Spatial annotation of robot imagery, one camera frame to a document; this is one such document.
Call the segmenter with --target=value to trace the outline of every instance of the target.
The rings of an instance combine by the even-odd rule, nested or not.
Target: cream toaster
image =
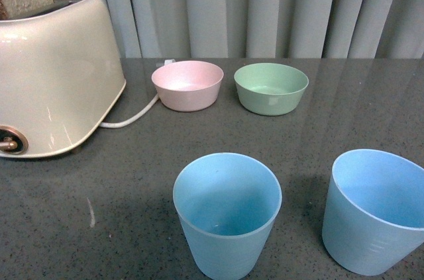
[[[74,149],[125,88],[102,0],[0,21],[0,157],[43,158]]]

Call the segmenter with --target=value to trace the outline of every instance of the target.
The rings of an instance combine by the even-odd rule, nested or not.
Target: curtain
[[[424,0],[103,0],[123,58],[424,58]]]

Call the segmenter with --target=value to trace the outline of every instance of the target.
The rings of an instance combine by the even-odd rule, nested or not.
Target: speckled countertop
[[[106,120],[139,112],[155,95],[160,60],[123,60],[127,88]],[[424,246],[375,277],[326,252],[321,226],[334,159],[375,148],[424,165],[423,60],[208,59],[225,72],[217,102],[179,113],[160,102],[122,129],[97,129],[79,153],[0,159],[2,279],[206,279],[172,202],[178,173],[213,152],[266,164],[283,207],[247,279],[424,279]],[[239,103],[233,74],[254,62],[305,72],[297,109],[264,117]],[[91,201],[96,224],[90,227]]]

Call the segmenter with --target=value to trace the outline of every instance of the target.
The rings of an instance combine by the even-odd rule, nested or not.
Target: light blue cup
[[[234,153],[203,156],[174,184],[174,204],[193,258],[218,280],[237,280],[254,267],[282,204],[275,175]]]
[[[333,164],[323,241],[344,268],[379,275],[424,242],[424,169],[377,150]]]

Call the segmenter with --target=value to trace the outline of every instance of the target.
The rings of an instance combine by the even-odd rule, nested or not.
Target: green bowl
[[[273,63],[241,67],[234,79],[241,104],[265,116],[284,115],[294,110],[309,84],[300,70]]]

